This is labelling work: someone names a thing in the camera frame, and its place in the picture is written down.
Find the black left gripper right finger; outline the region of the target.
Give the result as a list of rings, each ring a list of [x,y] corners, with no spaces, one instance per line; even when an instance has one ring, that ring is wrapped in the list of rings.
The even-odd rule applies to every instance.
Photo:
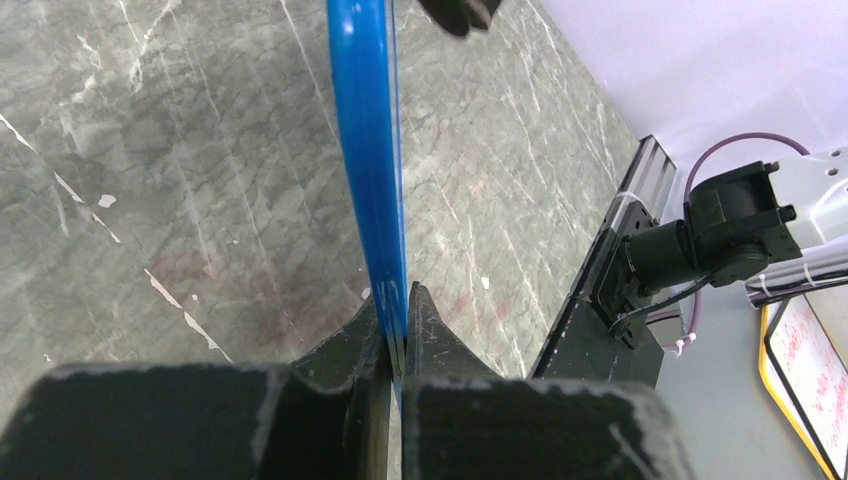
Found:
[[[678,425],[630,381],[506,379],[409,293],[402,394],[406,479],[692,479]]]

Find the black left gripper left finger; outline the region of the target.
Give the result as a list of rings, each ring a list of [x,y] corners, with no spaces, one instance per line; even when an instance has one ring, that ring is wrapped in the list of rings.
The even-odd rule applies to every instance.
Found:
[[[390,367],[373,300],[286,363],[76,363],[1,436],[5,479],[383,479]]]

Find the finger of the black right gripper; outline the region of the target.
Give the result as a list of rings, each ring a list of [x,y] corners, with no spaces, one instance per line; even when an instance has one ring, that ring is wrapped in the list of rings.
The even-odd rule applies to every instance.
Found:
[[[472,30],[487,31],[502,0],[419,0],[419,5],[443,31],[466,38]]]

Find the blue framed whiteboard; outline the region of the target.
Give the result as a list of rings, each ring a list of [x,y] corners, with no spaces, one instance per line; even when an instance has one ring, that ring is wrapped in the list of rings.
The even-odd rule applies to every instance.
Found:
[[[409,286],[395,4],[331,0],[329,50],[338,131],[395,392],[406,376]]]

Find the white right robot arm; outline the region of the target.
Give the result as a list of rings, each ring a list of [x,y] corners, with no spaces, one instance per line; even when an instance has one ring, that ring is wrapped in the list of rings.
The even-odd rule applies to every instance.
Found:
[[[681,216],[613,244],[609,312],[757,276],[847,235],[843,1],[548,1],[632,131],[674,160]]]

